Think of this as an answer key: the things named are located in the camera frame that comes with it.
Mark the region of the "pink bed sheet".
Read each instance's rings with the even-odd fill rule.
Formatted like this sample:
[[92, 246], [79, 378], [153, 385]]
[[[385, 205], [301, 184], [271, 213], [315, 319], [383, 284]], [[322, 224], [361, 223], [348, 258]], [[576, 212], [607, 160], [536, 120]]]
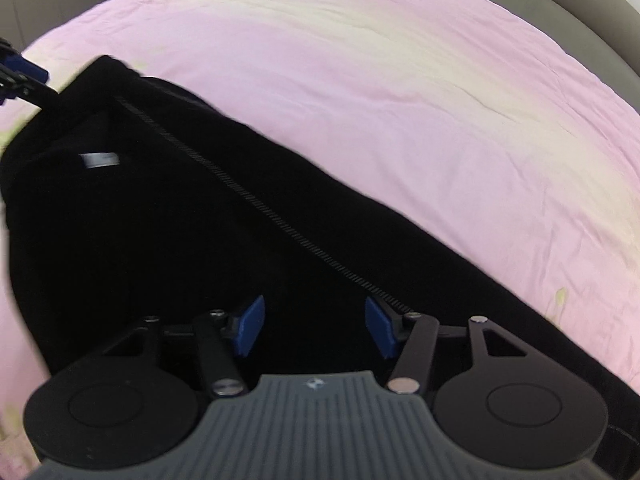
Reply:
[[102, 56], [397, 212], [639, 397], [639, 116], [488, 0], [110, 0], [21, 53]]

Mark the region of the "grey upholstered headboard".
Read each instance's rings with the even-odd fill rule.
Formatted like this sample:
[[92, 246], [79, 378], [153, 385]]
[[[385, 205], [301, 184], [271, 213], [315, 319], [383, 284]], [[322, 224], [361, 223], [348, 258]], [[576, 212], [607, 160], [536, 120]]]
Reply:
[[489, 0], [534, 25], [639, 107], [639, 0]]

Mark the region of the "black pants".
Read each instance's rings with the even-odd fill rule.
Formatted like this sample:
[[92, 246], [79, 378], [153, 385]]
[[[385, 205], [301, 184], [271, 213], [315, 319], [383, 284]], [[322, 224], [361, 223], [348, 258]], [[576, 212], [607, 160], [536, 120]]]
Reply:
[[[149, 318], [266, 310], [250, 392], [209, 404], [175, 448], [134, 466], [40, 460], [37, 478], [638, 477], [631, 388], [411, 221], [114, 58], [57, 92], [1, 159], [11, 286], [49, 379]], [[386, 389], [395, 363], [364, 324], [369, 298], [446, 326], [484, 315], [582, 378], [608, 408], [596, 454], [489, 463], [460, 448], [420, 396]]]

